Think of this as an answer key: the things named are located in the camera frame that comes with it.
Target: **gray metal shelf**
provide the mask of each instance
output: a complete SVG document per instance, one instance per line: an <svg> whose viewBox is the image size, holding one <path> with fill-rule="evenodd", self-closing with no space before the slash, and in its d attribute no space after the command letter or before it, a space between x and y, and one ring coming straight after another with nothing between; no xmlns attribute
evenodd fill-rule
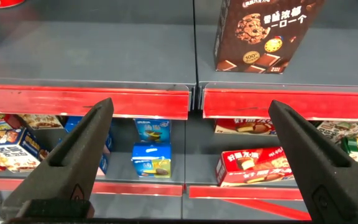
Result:
<svg viewBox="0 0 358 224"><path fill-rule="evenodd" d="M279 145L275 136L215 134L212 119L201 119L200 114L190 116L186 123L186 185L217 185L215 169L223 151ZM249 186L296 187L296 182L286 180Z"/></svg>
<svg viewBox="0 0 358 224"><path fill-rule="evenodd" d="M114 152L111 153L105 176L97 176L98 182L141 183L141 184L183 184L185 182L185 122L172 121L172 178L140 178L131 161L132 148L139 142L135 122L132 119L114 119ZM48 148L53 148L59 138L66 135L64 129L36 131L37 139ZM0 179L24 179L28 172L0 172Z"/></svg>
<svg viewBox="0 0 358 224"><path fill-rule="evenodd" d="M305 203L292 201L269 201L275 205L307 212ZM221 199L189 198L183 195L183 219L189 220L292 220L291 218L236 205Z"/></svg>
<svg viewBox="0 0 358 224"><path fill-rule="evenodd" d="M358 0L327 0L283 75L215 72L213 47L221 0L195 0L197 67L200 87L245 88L236 83L274 84L291 90L358 91Z"/></svg>
<svg viewBox="0 0 358 224"><path fill-rule="evenodd" d="M2 199L10 194L1 193ZM180 197L92 194L90 201L95 218L181 218Z"/></svg>
<svg viewBox="0 0 358 224"><path fill-rule="evenodd" d="M187 90L193 1L26 1L0 10L0 84Z"/></svg>

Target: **blue snack box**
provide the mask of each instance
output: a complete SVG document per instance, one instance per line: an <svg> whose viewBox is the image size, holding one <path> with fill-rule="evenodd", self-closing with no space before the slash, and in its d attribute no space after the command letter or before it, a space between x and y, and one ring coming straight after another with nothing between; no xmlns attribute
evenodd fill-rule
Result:
<svg viewBox="0 0 358 224"><path fill-rule="evenodd" d="M27 129L0 131L0 166L12 172L33 171L47 155Z"/></svg>
<svg viewBox="0 0 358 224"><path fill-rule="evenodd" d="M134 120L142 142L170 143L170 120L137 118Z"/></svg>
<svg viewBox="0 0 358 224"><path fill-rule="evenodd" d="M66 125L65 125L66 132L69 133L71 130L73 130L75 128L75 126L81 121L81 119L82 119L82 116L68 117ZM107 168L109 165L110 152L112 152L112 150L113 150L112 143L113 143L112 134L109 131L107 138L106 138L106 144L104 145L102 157L100 158L98 173L96 175L105 175L106 174Z"/></svg>
<svg viewBox="0 0 358 224"><path fill-rule="evenodd" d="M81 116L69 116L65 125L66 132L69 133L72 129L75 128L75 126L81 121ZM112 134L109 131L109 134L106 138L106 147L104 148L103 152L112 152Z"/></svg>
<svg viewBox="0 0 358 224"><path fill-rule="evenodd" d="M171 177L171 145L135 143L132 162L139 177Z"/></svg>

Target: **store shelf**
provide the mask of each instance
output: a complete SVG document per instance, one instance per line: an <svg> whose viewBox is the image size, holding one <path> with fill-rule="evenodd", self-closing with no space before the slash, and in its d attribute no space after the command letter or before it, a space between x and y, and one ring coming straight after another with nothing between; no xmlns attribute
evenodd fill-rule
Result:
<svg viewBox="0 0 358 224"><path fill-rule="evenodd" d="M139 135L132 119L114 119L114 152L110 156L105 176L97 176L94 193L137 194L181 197L185 183L185 122L173 121L172 142L172 178L138 177L132 165L132 148L139 142ZM49 148L63 138L63 129L36 131L44 145ZM0 172L0 190L14 190L29 173Z"/></svg>
<svg viewBox="0 0 358 224"><path fill-rule="evenodd" d="M192 0L26 1L0 11L0 112L186 119L194 44Z"/></svg>
<svg viewBox="0 0 358 224"><path fill-rule="evenodd" d="M10 194L1 193L2 199ZM181 218L181 198L178 197L92 194L90 201L95 218Z"/></svg>
<svg viewBox="0 0 358 224"><path fill-rule="evenodd" d="M185 182L191 198L302 200L295 180L217 187L215 170L223 151L274 147L280 143L275 136L215 134L214 121L198 116L193 114L186 122Z"/></svg>
<svg viewBox="0 0 358 224"><path fill-rule="evenodd" d="M303 202L194 199L183 196L183 218L191 220L310 220Z"/></svg>
<svg viewBox="0 0 358 224"><path fill-rule="evenodd" d="M280 100L307 119L358 119L358 0L326 1L283 75L214 71L220 3L195 0L205 118L268 118Z"/></svg>

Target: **red can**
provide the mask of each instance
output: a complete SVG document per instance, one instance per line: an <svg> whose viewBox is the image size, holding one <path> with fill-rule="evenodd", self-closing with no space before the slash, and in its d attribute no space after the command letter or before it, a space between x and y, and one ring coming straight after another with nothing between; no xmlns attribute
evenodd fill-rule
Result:
<svg viewBox="0 0 358 224"><path fill-rule="evenodd" d="M25 0L0 0L0 9L22 4Z"/></svg>

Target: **red shelf edge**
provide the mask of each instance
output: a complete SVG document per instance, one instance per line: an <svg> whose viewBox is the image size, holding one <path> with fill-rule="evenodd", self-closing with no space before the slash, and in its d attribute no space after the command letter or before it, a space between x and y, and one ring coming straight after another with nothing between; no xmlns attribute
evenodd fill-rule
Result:
<svg viewBox="0 0 358 224"><path fill-rule="evenodd" d="M250 199L250 200L297 200L303 197L299 189L275 187L188 187L189 198Z"/></svg>
<svg viewBox="0 0 358 224"><path fill-rule="evenodd" d="M0 178L0 190L12 191L16 189L22 181L23 179ZM96 181L93 185L92 193L182 197L183 186L173 184L137 184Z"/></svg>
<svg viewBox="0 0 358 224"><path fill-rule="evenodd" d="M298 90L206 88L203 116L204 118L269 118L267 110L272 100L290 105L308 120L358 121L358 93Z"/></svg>
<svg viewBox="0 0 358 224"><path fill-rule="evenodd" d="M114 117L187 119L189 91L0 85L0 113L85 115L111 97Z"/></svg>

